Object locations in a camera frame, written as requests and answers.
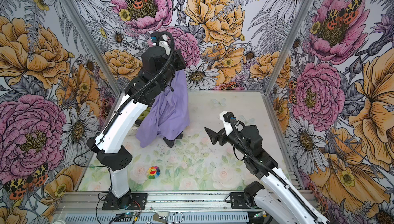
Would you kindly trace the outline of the aluminium corner post left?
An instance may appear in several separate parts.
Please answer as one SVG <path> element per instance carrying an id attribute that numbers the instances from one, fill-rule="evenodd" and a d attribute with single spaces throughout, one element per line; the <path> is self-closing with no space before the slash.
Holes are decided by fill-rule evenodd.
<path id="1" fill-rule="evenodd" d="M 104 60 L 101 51 L 94 41 L 88 27 L 86 26 L 83 17 L 81 16 L 78 7 L 75 5 L 73 0 L 59 0 L 61 4 L 64 6 L 65 11 L 70 16 L 71 21 L 77 28 L 79 34 L 81 35 L 84 43 L 86 44 L 87 48 L 89 49 L 89 53 L 94 57 L 95 61 L 97 62 L 98 66 L 102 70 L 103 74 L 105 75 L 108 83 L 110 84 L 111 88 L 113 89 L 116 96 L 120 96 L 121 89 L 118 85 L 115 77 L 111 73 L 109 67 L 107 66 L 106 61 Z"/>

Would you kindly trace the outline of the aluminium corner post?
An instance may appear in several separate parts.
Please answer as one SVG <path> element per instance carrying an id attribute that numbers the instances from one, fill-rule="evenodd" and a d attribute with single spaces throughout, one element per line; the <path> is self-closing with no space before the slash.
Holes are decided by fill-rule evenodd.
<path id="1" fill-rule="evenodd" d="M 120 96 L 121 89 L 118 85 L 115 77 L 111 73 L 109 67 L 107 66 L 106 61 L 104 60 L 101 51 L 94 41 L 88 27 L 86 26 L 83 17 L 81 16 L 78 7 L 75 5 L 73 0 L 59 0 L 61 4 L 64 6 L 65 11 L 70 16 L 71 21 L 77 28 L 79 34 L 81 35 L 84 43 L 86 44 L 87 48 L 89 49 L 89 53 L 94 57 L 95 61 L 97 62 L 98 66 L 102 70 L 103 74 L 105 75 L 108 83 L 110 84 L 111 88 L 113 89 L 116 96 Z"/>
<path id="2" fill-rule="evenodd" d="M 280 51 L 280 54 L 278 56 L 278 60 L 276 65 L 273 68 L 273 72 L 271 73 L 268 84 L 266 85 L 265 88 L 265 94 L 269 95 L 274 84 L 277 81 L 277 78 L 279 77 L 280 71 L 282 67 L 285 65 L 286 59 L 288 57 L 288 53 L 290 51 L 291 45 L 293 41 L 295 40 L 298 30 L 301 27 L 302 22 L 304 22 L 304 19 L 306 17 L 307 12 L 313 5 L 314 0 L 303 0 L 300 6 L 300 9 L 298 10 L 297 14 L 294 17 L 294 21 L 290 27 L 290 30 L 287 34 L 287 37 L 284 41 L 284 45 Z"/>

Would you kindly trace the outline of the lavender purple cloth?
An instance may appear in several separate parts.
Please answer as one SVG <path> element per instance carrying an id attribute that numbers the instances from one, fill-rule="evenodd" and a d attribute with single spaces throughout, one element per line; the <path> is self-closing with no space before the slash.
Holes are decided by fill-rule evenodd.
<path id="1" fill-rule="evenodd" d="M 188 92 L 184 70 L 177 71 L 171 86 L 159 94 L 144 121 L 139 126 L 136 138 L 142 148 L 157 137 L 175 139 L 190 125 Z"/>

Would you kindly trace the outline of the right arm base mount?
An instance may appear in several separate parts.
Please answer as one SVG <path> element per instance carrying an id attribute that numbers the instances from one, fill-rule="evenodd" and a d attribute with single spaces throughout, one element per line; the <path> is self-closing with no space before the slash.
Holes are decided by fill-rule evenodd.
<path id="1" fill-rule="evenodd" d="M 230 204 L 232 209 L 256 209 L 254 197 L 245 192 L 231 192 Z"/>

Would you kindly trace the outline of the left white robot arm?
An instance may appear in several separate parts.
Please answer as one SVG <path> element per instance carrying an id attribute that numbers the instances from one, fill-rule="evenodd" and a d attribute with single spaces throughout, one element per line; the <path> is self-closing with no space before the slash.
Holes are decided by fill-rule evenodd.
<path id="1" fill-rule="evenodd" d="M 109 168 L 111 186 L 105 197 L 104 210 L 137 209 L 129 188 L 127 167 L 131 153 L 122 145 L 127 133 L 138 117 L 155 98 L 171 85 L 175 74 L 186 68 L 179 49 L 165 46 L 150 47 L 142 54 L 143 66 L 138 76 L 130 81 L 105 129 L 89 139 L 88 147 L 96 153 L 98 161 Z"/>

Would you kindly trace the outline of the metal carabiner hook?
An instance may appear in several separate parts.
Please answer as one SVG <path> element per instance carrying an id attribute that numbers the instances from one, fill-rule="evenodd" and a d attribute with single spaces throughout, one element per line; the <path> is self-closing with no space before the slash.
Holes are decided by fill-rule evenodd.
<path id="1" fill-rule="evenodd" d="M 185 216 L 182 212 L 157 212 L 153 215 L 153 221 L 161 224 L 179 224 L 184 219 Z"/>

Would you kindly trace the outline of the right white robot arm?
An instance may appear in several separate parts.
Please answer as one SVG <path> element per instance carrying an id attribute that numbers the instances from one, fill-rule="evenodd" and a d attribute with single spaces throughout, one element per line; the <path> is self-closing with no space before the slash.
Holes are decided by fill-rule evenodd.
<path id="1" fill-rule="evenodd" d="M 295 188 L 273 157 L 262 148 L 263 138 L 255 125 L 242 130 L 233 128 L 214 132 L 205 131 L 212 144 L 229 143 L 241 152 L 243 163 L 256 181 L 244 189 L 244 197 L 251 208 L 266 211 L 280 224 L 328 224 L 330 221 L 310 204 Z"/>

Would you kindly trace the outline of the dark grey denim cloth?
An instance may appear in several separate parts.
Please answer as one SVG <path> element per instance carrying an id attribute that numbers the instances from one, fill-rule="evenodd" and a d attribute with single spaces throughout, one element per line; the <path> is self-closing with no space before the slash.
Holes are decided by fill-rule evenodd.
<path id="1" fill-rule="evenodd" d="M 163 141 L 169 148 L 172 148 L 175 144 L 176 140 L 181 140 L 183 138 L 183 133 L 180 133 L 175 139 L 169 140 L 166 137 L 163 137 Z"/>

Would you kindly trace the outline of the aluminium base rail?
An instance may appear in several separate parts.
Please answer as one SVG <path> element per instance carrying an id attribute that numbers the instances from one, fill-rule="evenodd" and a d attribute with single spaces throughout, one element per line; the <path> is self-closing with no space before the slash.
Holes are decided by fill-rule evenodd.
<path id="1" fill-rule="evenodd" d="M 179 224 L 275 224 L 266 211 L 232 209 L 231 192 L 243 191 L 147 191 L 145 210 L 104 211 L 105 193 L 67 193 L 55 211 L 53 222 L 66 224 L 160 224 L 157 212 L 182 212 Z"/>

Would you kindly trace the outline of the aluminium corner post right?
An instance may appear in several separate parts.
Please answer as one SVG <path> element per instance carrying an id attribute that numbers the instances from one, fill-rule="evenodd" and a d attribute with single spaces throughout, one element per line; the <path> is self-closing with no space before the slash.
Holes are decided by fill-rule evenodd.
<path id="1" fill-rule="evenodd" d="M 288 57 L 288 53 L 290 51 L 291 45 L 293 41 L 295 40 L 298 30 L 301 27 L 302 22 L 304 22 L 304 19 L 306 17 L 307 12 L 313 5 L 314 0 L 303 0 L 300 6 L 300 9 L 298 10 L 297 14 L 294 17 L 294 21 L 290 27 L 290 30 L 287 34 L 287 37 L 284 41 L 284 45 L 280 51 L 280 54 L 278 56 L 278 60 L 276 65 L 273 68 L 273 72 L 271 73 L 268 84 L 266 85 L 265 88 L 265 94 L 269 95 L 274 84 L 277 81 L 277 78 L 279 77 L 280 71 L 282 67 L 285 65 L 286 59 Z"/>

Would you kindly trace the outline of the rainbow smiley flower sticker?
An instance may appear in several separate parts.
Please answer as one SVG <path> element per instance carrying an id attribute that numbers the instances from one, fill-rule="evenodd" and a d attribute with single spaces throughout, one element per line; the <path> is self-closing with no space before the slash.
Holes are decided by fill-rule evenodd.
<path id="1" fill-rule="evenodd" d="M 160 168 L 158 166 L 152 166 L 147 170 L 148 179 L 156 179 L 160 176 Z"/>

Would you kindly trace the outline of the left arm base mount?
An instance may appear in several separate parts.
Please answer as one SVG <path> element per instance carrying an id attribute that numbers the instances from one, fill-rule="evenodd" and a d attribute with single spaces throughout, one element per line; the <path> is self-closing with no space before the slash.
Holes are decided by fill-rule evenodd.
<path id="1" fill-rule="evenodd" d="M 105 197 L 102 210 L 145 210 L 147 197 L 147 193 L 131 193 L 129 191 L 124 196 L 117 198 L 110 192 Z"/>

